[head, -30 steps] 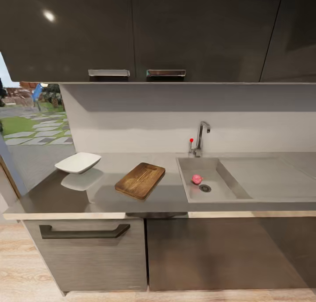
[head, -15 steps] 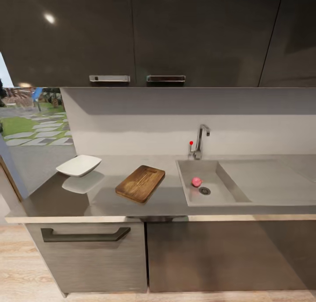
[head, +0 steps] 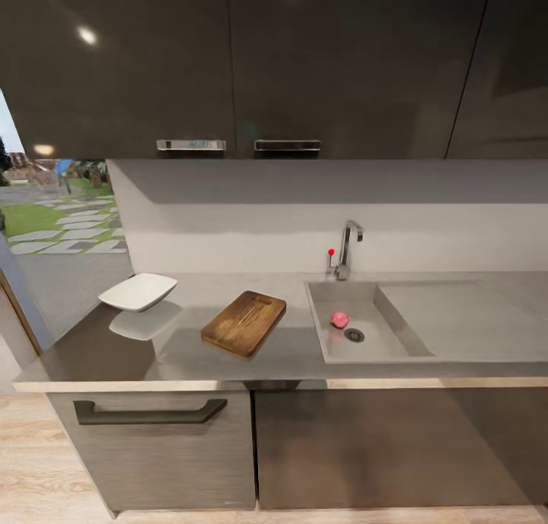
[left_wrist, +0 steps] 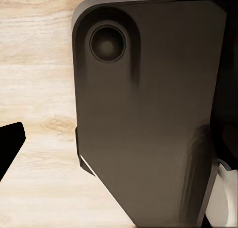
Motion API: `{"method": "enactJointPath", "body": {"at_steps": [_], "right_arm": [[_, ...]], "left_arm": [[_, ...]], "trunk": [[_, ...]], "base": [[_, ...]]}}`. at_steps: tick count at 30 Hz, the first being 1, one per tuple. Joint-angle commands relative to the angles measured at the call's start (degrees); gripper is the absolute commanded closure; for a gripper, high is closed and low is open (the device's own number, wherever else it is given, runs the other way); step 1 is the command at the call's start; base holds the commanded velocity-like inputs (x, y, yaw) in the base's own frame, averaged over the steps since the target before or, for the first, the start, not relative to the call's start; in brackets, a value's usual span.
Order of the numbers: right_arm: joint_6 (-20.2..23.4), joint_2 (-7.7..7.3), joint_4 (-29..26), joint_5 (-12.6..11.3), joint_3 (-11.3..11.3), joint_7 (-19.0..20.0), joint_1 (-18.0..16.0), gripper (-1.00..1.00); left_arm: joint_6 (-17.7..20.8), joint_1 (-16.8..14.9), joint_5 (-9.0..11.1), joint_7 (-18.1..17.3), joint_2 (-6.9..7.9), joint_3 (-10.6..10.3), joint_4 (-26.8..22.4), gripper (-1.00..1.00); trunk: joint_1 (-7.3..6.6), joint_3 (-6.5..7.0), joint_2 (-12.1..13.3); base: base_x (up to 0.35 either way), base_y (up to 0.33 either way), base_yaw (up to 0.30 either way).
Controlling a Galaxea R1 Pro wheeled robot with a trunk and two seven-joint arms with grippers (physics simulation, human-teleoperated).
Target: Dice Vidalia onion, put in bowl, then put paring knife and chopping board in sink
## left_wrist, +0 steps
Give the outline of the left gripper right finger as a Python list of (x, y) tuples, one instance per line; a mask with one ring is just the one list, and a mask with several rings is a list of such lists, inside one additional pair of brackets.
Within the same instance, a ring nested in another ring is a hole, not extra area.
[(238, 124), (226, 122), (222, 140), (225, 142), (235, 159), (238, 160)]

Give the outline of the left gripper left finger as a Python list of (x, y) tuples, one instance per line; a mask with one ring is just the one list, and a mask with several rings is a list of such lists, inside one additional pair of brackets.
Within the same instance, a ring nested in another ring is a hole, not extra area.
[(22, 122), (0, 127), (0, 181), (26, 140)]

